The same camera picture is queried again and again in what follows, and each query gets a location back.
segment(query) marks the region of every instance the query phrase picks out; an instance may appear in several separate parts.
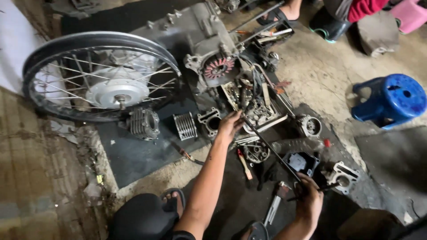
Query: concrete floor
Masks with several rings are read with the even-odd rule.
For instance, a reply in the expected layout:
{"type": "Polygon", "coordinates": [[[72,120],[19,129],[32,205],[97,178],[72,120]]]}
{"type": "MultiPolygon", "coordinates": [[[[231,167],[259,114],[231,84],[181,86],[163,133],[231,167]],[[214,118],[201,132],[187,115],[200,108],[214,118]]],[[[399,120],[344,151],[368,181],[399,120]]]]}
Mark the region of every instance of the concrete floor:
{"type": "MultiPolygon", "coordinates": [[[[319,113],[326,125],[333,126],[333,130],[353,159],[366,170],[354,137],[375,134],[380,130],[358,129],[357,126],[361,123],[356,123],[348,108],[351,102],[351,86],[379,76],[404,73],[418,80],[426,89],[427,34],[425,32],[427,32],[427,26],[424,25],[411,34],[401,35],[398,52],[386,53],[374,59],[357,50],[346,35],[335,44],[330,44],[312,33],[307,26],[308,20],[315,12],[316,8],[303,6],[299,19],[300,24],[295,30],[296,34],[288,42],[272,49],[281,57],[276,74],[279,80],[292,82],[287,87],[287,93],[293,105],[306,103],[319,113]]],[[[250,17],[250,14],[238,13],[238,15],[241,16],[232,19],[229,15],[223,16],[227,27],[232,28],[250,17]]],[[[257,24],[254,23],[248,28],[256,26],[257,24]]],[[[399,128],[420,126],[426,123],[427,114],[424,114],[399,128]]],[[[97,142],[96,134],[93,146],[101,153],[101,158],[106,159],[102,145],[97,142]]],[[[193,152],[192,155],[196,159],[202,160],[208,151],[209,146],[193,152]]],[[[184,187],[198,174],[201,166],[183,159],[122,189],[118,189],[115,185],[107,162],[101,166],[101,169],[106,173],[106,186],[116,193],[116,198],[111,205],[111,213],[113,213],[134,195],[160,194],[170,187],[184,187]]]]}

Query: man's hand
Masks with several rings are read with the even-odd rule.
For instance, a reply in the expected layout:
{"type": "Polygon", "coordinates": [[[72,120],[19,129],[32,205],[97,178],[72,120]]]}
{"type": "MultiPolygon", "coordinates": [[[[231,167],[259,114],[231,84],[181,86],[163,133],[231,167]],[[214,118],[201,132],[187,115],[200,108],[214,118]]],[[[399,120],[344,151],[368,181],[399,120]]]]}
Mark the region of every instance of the man's hand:
{"type": "Polygon", "coordinates": [[[221,139],[229,145],[234,138],[234,134],[243,127],[245,121],[240,118],[242,110],[231,112],[225,118],[221,119],[218,127],[217,139],[221,139]]]}
{"type": "Polygon", "coordinates": [[[323,205],[323,192],[318,192],[319,186],[314,180],[303,173],[297,173],[307,188],[307,195],[296,203],[296,221],[305,224],[310,230],[316,229],[323,205]]]}

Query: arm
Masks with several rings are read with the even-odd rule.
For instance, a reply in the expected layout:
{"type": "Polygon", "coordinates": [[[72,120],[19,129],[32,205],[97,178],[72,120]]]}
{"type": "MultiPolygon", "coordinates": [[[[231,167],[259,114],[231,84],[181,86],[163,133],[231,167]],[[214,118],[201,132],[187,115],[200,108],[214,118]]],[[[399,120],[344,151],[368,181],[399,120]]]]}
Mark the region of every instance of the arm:
{"type": "Polygon", "coordinates": [[[286,225],[274,240],[309,240],[317,227],[323,205],[323,192],[310,177],[297,173],[308,189],[308,195],[296,203],[295,220],[286,225]]]}
{"type": "Polygon", "coordinates": [[[241,114],[241,111],[235,111],[221,120],[218,134],[194,182],[187,206],[174,231],[187,231],[197,240],[202,239],[218,201],[228,146],[234,134],[244,124],[243,119],[240,119],[241,114]]]}

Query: wheel rim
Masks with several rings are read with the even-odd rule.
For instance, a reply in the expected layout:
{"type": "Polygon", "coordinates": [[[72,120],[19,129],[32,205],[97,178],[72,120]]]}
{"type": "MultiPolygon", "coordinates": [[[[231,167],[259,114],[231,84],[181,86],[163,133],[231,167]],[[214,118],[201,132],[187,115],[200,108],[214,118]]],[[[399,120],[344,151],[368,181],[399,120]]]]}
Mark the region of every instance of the wheel rim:
{"type": "Polygon", "coordinates": [[[174,61],[145,45],[66,49],[32,66],[27,60],[23,91],[60,118],[118,120],[132,106],[156,109],[173,98],[180,86],[174,61]]]}

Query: wheel hub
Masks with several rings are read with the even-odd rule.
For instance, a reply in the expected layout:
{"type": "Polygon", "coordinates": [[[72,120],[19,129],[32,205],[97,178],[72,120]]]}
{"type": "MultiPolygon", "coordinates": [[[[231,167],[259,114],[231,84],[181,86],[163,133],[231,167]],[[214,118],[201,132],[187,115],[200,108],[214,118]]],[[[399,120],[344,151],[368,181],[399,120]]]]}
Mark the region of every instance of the wheel hub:
{"type": "Polygon", "coordinates": [[[144,76],[133,70],[124,69],[109,71],[104,68],[98,71],[100,77],[91,78],[91,87],[86,92],[86,99],[92,105],[101,108],[124,109],[140,103],[149,95],[147,83],[142,80],[144,76]]]}

